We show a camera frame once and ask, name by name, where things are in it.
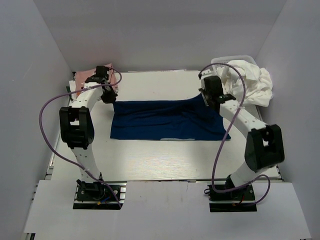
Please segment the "blue t-shirt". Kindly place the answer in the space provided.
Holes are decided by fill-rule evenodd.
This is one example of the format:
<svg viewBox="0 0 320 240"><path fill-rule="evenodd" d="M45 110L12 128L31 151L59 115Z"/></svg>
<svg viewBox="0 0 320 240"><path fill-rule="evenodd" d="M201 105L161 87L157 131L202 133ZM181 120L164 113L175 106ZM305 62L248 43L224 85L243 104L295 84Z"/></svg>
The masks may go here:
<svg viewBox="0 0 320 240"><path fill-rule="evenodd" d="M116 101L110 138L116 140L229 140L223 118L202 95L184 100Z"/></svg>

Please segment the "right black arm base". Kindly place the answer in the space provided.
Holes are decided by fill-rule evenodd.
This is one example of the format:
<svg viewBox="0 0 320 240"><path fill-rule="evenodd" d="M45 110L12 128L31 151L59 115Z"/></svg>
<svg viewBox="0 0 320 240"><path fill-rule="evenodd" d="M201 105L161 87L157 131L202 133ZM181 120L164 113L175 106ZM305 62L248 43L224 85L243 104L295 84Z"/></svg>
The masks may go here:
<svg viewBox="0 0 320 240"><path fill-rule="evenodd" d="M211 213L244 213L256 212L257 205L253 187L251 185L241 190L218 193L208 185L203 191L209 199Z"/></svg>

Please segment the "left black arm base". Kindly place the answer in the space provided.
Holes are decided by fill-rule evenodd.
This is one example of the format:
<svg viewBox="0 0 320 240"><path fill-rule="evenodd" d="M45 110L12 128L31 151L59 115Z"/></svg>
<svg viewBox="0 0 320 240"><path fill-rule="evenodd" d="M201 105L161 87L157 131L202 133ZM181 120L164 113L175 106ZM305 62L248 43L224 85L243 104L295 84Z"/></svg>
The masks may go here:
<svg viewBox="0 0 320 240"><path fill-rule="evenodd" d="M99 182L87 183L77 180L77 188L73 201L74 210L120 210L125 200L126 184L111 184L110 190Z"/></svg>

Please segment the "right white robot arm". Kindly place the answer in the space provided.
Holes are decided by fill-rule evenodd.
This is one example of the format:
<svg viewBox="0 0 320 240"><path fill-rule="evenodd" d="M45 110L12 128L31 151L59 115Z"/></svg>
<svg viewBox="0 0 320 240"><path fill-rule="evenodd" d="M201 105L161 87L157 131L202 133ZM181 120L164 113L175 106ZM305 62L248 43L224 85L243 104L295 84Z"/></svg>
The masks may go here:
<svg viewBox="0 0 320 240"><path fill-rule="evenodd" d="M285 160L282 130L277 124L268 125L257 119L233 95L225 94L218 76L199 74L198 77L205 105L227 119L246 139L244 163L227 177L222 190L236 200L263 172Z"/></svg>

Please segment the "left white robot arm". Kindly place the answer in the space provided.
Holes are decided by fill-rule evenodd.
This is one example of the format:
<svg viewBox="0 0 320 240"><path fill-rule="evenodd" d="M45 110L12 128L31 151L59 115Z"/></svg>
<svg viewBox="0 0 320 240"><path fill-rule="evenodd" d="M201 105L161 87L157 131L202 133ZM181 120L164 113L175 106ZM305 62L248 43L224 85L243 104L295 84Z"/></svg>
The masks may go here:
<svg viewBox="0 0 320 240"><path fill-rule="evenodd" d="M88 193L96 200L105 196L106 187L99 183L103 181L103 176L92 148L95 129L91 111L99 100L105 104L116 101L118 94L114 85L117 82L111 80L114 76L113 67L97 66L93 75L84 81L77 98L59 110L61 140L71 149L80 168L81 179L78 183L90 184Z"/></svg>

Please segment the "crumpled white t-shirts pile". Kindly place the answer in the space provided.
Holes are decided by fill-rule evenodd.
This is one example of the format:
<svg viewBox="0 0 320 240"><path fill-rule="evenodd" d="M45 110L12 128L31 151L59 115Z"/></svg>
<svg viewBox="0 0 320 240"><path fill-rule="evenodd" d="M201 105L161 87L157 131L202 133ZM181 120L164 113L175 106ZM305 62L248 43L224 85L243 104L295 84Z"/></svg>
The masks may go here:
<svg viewBox="0 0 320 240"><path fill-rule="evenodd" d="M245 99L243 105L268 107L273 97L273 83L270 73L263 67L259 68L245 60L230 60L227 64L235 67L245 82ZM243 83L232 68L220 66L216 68L226 94L233 95L238 102L243 98Z"/></svg>

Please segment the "white plastic basket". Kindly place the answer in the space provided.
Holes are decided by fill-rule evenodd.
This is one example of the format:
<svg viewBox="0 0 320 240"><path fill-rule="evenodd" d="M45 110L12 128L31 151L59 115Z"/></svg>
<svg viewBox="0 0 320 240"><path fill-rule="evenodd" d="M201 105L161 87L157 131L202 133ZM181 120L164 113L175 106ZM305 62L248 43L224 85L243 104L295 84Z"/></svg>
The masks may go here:
<svg viewBox="0 0 320 240"><path fill-rule="evenodd" d="M257 65L255 60L249 55L232 55L232 56L223 56L223 57L216 57L211 60L211 63L224 63L227 64L232 60L243 60L253 65Z"/></svg>

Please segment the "folded pink t-shirt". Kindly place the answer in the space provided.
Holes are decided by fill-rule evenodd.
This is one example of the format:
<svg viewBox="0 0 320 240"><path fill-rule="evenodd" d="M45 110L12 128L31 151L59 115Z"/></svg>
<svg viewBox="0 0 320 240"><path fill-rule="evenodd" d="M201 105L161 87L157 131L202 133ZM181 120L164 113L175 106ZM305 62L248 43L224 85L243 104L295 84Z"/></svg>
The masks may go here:
<svg viewBox="0 0 320 240"><path fill-rule="evenodd" d="M75 89L80 90L84 84L87 78L93 76L96 73L96 68L86 70L86 71L77 71L75 73ZM110 77L109 77L109 83L115 84L117 82L116 75L113 70L110 70Z"/></svg>

